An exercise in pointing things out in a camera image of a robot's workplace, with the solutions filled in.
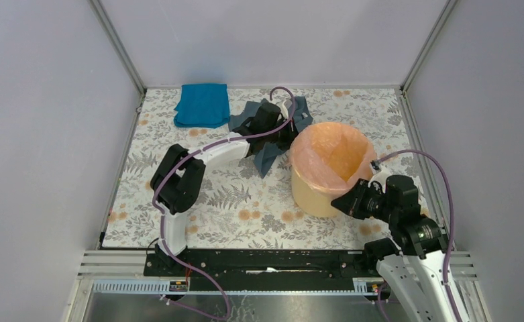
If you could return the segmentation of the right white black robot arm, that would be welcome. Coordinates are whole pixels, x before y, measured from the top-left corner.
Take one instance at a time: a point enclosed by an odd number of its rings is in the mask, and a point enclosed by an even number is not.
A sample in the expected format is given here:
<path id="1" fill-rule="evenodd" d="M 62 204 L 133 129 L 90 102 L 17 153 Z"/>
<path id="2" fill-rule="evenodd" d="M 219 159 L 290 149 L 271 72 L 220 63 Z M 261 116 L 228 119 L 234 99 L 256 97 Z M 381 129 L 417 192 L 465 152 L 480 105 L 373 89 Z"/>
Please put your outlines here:
<path id="1" fill-rule="evenodd" d="M 368 242 L 362 267 L 381 276 L 412 321 L 469 321 L 450 270 L 449 241 L 421 214 L 412 178 L 379 172 L 360 179 L 331 206 L 356 219 L 388 224 L 390 237 Z"/>

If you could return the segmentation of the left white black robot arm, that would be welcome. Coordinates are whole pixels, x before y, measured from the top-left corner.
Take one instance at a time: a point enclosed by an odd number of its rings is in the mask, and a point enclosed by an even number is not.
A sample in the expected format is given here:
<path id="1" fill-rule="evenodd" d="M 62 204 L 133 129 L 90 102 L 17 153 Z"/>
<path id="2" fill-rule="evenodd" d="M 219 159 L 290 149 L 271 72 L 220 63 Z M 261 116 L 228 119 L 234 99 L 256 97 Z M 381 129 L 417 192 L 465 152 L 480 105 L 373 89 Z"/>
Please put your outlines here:
<path id="1" fill-rule="evenodd" d="M 298 135 L 293 119 L 297 102 L 263 102 L 256 113 L 230 131 L 226 138 L 195 150 L 174 144 L 165 153 L 150 185 L 152 205 L 159 210 L 160 267 L 176 276 L 185 269 L 181 254 L 187 248 L 186 213 L 199 197 L 205 174 L 230 162 L 259 156 L 269 146 L 286 151 Z"/>

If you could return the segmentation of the grey crumpled shirt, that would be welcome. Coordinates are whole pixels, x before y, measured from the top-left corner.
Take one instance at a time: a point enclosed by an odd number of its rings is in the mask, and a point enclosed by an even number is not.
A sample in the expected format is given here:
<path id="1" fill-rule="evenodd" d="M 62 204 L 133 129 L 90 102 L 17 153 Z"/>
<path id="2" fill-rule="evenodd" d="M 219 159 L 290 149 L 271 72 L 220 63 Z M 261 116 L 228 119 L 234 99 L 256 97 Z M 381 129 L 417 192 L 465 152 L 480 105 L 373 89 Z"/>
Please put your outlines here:
<path id="1" fill-rule="evenodd" d="M 299 133 L 313 122 L 306 98 L 296 96 L 296 110 L 293 121 Z M 244 136 L 264 133 L 274 129 L 283 123 L 280 109 L 272 103 L 263 99 L 261 102 L 248 101 L 244 110 L 238 115 L 231 115 L 228 129 L 236 131 Z M 264 138 L 256 138 L 250 141 L 249 156 L 254 157 L 254 166 L 261 177 L 268 174 L 275 159 L 286 151 L 279 150 L 273 143 L 275 133 Z"/>

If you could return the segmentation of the folded blue cloth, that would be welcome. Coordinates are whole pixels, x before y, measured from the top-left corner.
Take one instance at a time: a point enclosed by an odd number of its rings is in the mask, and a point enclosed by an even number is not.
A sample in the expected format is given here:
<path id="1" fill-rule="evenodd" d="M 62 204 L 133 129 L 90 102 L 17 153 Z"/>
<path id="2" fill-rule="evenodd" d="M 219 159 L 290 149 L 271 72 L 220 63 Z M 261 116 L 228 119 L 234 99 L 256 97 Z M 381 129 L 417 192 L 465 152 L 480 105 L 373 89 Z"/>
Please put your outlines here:
<path id="1" fill-rule="evenodd" d="M 218 128 L 229 122 L 230 107 L 226 84 L 203 83 L 181 87 L 174 109 L 177 127 Z"/>

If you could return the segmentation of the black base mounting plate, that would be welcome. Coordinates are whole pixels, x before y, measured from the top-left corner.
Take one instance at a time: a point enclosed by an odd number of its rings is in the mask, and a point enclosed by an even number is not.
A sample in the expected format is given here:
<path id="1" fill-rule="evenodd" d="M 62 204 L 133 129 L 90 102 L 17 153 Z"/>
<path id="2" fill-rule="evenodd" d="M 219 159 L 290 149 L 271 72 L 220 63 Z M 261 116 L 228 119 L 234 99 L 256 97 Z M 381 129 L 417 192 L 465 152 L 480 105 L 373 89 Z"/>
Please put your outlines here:
<path id="1" fill-rule="evenodd" d="M 238 276 L 318 276 L 378 282 L 374 256 L 347 250 L 186 249 L 173 265 L 159 250 L 147 254 L 144 276 L 204 278 L 217 290 L 219 281 Z"/>

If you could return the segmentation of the left aluminium corner post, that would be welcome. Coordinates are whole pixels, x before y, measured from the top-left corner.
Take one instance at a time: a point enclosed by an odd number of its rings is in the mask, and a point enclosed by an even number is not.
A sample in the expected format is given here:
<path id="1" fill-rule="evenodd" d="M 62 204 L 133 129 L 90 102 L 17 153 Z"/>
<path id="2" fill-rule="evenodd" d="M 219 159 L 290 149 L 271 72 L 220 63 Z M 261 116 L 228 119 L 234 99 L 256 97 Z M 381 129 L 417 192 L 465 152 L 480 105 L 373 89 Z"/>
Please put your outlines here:
<path id="1" fill-rule="evenodd" d="M 123 45 L 123 42 L 121 41 L 119 34 L 117 33 L 117 30 L 115 29 L 115 26 L 113 25 L 113 22 L 109 17 L 105 6 L 103 5 L 103 2 L 100 0 L 88 0 L 87 2 L 91 6 L 93 13 L 99 21 L 102 30 L 110 41 L 131 82 L 137 89 L 140 96 L 144 97 L 146 94 L 146 86 L 144 85 L 141 76 L 136 70 L 136 67 L 133 64 L 131 58 L 129 57 L 129 54 L 125 49 L 125 46 Z"/>

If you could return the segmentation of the aluminium corner post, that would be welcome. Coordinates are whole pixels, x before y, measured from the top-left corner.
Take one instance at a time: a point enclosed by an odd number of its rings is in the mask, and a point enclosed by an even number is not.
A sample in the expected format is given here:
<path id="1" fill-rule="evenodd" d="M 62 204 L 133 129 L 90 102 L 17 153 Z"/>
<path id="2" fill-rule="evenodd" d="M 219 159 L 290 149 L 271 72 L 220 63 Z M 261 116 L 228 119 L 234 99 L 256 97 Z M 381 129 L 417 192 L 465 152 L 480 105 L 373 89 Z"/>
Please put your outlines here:
<path id="1" fill-rule="evenodd" d="M 103 2 L 100 0 L 88 0 L 87 2 L 91 6 L 93 13 L 99 21 L 102 30 L 110 41 L 131 82 L 137 89 L 140 96 L 144 97 L 146 94 L 146 86 L 144 85 L 141 76 L 136 70 L 136 67 L 133 64 L 131 58 L 129 57 L 129 54 L 125 49 L 125 46 L 123 45 L 123 42 L 121 41 L 119 34 L 117 33 L 117 30 L 115 29 L 115 26 L 113 25 L 113 22 L 109 17 L 105 6 L 103 5 Z"/>
<path id="2" fill-rule="evenodd" d="M 445 2 L 442 11 L 438 15 L 410 71 L 408 72 L 404 81 L 401 84 L 401 91 L 403 93 L 407 92 L 410 89 L 416 76 L 418 75 L 419 71 L 421 70 L 421 67 L 423 66 L 424 61 L 427 59 L 429 53 L 431 52 L 431 49 L 433 48 L 436 40 L 438 39 L 438 36 L 442 32 L 443 28 L 446 26 L 446 23 L 449 17 L 453 13 L 458 3 L 459 3 L 458 0 L 447 0 Z"/>

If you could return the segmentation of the right aluminium corner post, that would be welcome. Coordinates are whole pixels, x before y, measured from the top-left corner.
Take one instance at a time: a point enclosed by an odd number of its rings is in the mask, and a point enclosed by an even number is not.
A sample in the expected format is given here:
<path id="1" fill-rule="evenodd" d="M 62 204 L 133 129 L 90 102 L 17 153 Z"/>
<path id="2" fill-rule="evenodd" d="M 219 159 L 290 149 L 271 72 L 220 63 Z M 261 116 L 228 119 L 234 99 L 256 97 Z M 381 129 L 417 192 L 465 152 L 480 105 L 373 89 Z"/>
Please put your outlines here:
<path id="1" fill-rule="evenodd" d="M 433 48 L 436 40 L 438 39 L 438 36 L 442 32 L 443 28 L 446 26 L 446 23 L 449 17 L 453 13 L 458 3 L 459 3 L 458 0 L 447 0 L 445 2 L 442 11 L 438 15 L 410 71 L 408 72 L 404 81 L 401 84 L 401 91 L 403 93 L 407 92 L 410 89 L 416 76 L 418 75 L 419 71 L 421 70 L 421 67 L 423 66 L 424 61 L 427 59 L 429 53 L 431 52 L 431 49 Z"/>

